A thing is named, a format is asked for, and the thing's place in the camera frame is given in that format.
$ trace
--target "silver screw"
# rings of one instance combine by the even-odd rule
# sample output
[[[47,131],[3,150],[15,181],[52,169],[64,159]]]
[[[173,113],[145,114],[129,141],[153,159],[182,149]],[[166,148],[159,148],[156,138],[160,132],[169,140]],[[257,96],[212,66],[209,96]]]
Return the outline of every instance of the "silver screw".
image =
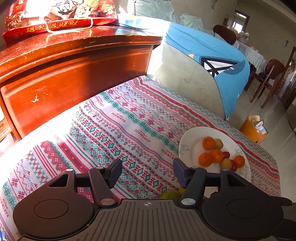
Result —
[[[192,198],[184,198],[181,200],[181,203],[186,206],[191,206],[195,203],[195,200]]]
[[[112,198],[104,198],[100,201],[100,203],[104,206],[109,206],[115,203],[115,201]]]

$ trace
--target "trash can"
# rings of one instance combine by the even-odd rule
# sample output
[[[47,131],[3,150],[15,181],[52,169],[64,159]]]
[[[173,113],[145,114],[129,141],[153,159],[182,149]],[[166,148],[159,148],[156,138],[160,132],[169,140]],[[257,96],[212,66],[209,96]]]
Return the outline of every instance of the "trash can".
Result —
[[[252,115],[248,115],[242,126],[240,127],[240,131],[248,138],[250,138],[253,142],[259,144],[261,143],[267,136],[268,133],[262,134],[260,133],[255,125],[251,122]]]

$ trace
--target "plate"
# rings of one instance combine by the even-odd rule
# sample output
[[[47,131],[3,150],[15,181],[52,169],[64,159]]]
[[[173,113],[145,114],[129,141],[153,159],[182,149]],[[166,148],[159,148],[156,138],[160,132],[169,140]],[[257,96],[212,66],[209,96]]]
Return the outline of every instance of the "plate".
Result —
[[[202,147],[202,140],[205,137],[220,139],[224,144],[221,151],[228,151],[230,153],[231,160],[233,160],[233,158],[237,155],[243,156],[245,159],[245,165],[242,168],[238,168],[236,173],[248,182],[251,182],[251,169],[246,155],[233,139],[216,129],[200,126],[186,131],[179,144],[179,158],[188,167],[200,166],[198,162],[199,155],[203,152],[210,152]],[[220,173],[219,163],[212,163],[209,167],[204,168],[207,172]],[[210,197],[210,195],[215,191],[218,191],[218,188],[206,187],[205,196]]]

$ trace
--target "brown fruit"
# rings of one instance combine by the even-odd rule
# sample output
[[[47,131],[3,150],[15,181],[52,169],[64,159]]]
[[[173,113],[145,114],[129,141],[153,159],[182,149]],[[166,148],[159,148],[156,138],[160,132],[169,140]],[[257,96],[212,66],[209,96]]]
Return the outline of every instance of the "brown fruit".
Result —
[[[218,149],[214,149],[214,150],[211,150],[210,154],[213,157],[214,163],[222,162],[222,160],[223,160],[223,152],[222,151],[220,151]]]
[[[212,137],[205,137],[202,140],[202,146],[206,150],[212,150],[215,147],[215,140]]]
[[[245,164],[243,156],[236,156],[233,160],[237,164],[237,168],[242,168]]]
[[[222,148],[223,148],[223,142],[220,140],[220,139],[216,139],[215,140],[215,147],[214,147],[214,149],[219,149],[219,150],[221,150]]]
[[[210,153],[204,152],[198,157],[198,162],[201,167],[208,167],[212,164],[213,157],[210,155]]]
[[[232,168],[232,164],[231,161],[228,158],[223,159],[223,161],[220,163],[220,169],[231,169]]]

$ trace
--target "red cherry tomato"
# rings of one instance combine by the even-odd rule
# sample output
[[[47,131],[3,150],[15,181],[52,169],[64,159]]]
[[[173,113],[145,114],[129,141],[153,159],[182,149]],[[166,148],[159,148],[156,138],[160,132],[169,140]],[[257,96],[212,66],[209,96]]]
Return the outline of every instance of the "red cherry tomato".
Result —
[[[231,161],[231,165],[232,165],[231,170],[232,170],[233,172],[236,172],[236,171],[237,171],[237,164],[235,163],[234,160],[230,160],[230,161]]]
[[[223,152],[223,159],[229,158],[229,157],[230,157],[230,153],[228,151],[224,151]]]

